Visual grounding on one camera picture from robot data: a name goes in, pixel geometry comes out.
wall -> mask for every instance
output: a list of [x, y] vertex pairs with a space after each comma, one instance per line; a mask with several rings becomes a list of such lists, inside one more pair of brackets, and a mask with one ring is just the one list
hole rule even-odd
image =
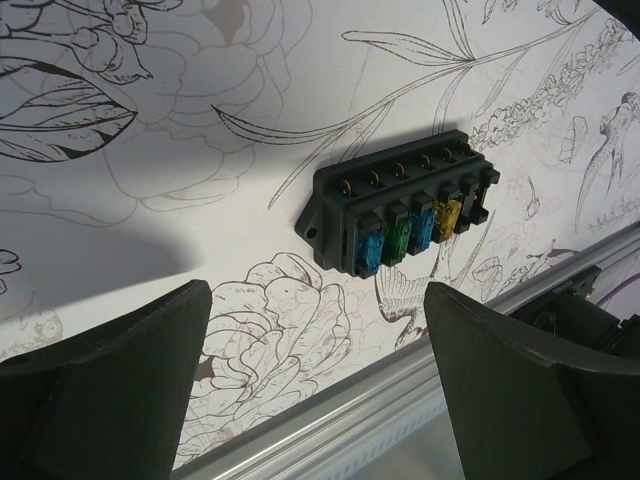
[[[0, 3], [0, 359], [189, 278], [214, 307], [176, 466], [638, 219], [640, 49], [588, 0]], [[293, 223], [320, 166], [450, 128], [490, 220], [369, 280]]]

fuse box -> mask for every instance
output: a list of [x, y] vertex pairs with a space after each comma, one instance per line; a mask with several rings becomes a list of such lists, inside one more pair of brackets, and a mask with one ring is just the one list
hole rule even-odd
[[453, 130], [316, 171], [296, 233], [323, 269], [375, 275], [485, 222], [500, 178]]

yellow fuse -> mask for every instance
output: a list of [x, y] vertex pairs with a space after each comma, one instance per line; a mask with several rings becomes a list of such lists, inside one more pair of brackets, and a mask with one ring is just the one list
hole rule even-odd
[[456, 226], [461, 209], [462, 203], [457, 200], [449, 200], [446, 204], [436, 202], [435, 226], [438, 232], [440, 232], [442, 240], [448, 239], [453, 234], [453, 227]]

black plastic housing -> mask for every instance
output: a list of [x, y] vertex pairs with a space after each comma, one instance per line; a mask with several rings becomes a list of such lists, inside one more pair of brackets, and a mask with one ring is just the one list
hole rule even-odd
[[[455, 233], [485, 222], [486, 191], [500, 174], [484, 155], [471, 150], [468, 140], [467, 134], [452, 130], [316, 171], [296, 233], [313, 247], [314, 260], [323, 269], [366, 278], [371, 274], [356, 265], [358, 232], [392, 222], [391, 217], [402, 215], [402, 207], [419, 214], [429, 203], [456, 199], [462, 210]], [[432, 241], [441, 240], [434, 229]]]

green fuse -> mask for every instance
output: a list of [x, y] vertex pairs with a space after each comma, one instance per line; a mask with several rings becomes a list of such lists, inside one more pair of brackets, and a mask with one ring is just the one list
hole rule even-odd
[[398, 220], [395, 225], [385, 225], [385, 258], [395, 264], [407, 255], [409, 237], [411, 236], [411, 222], [408, 218]]

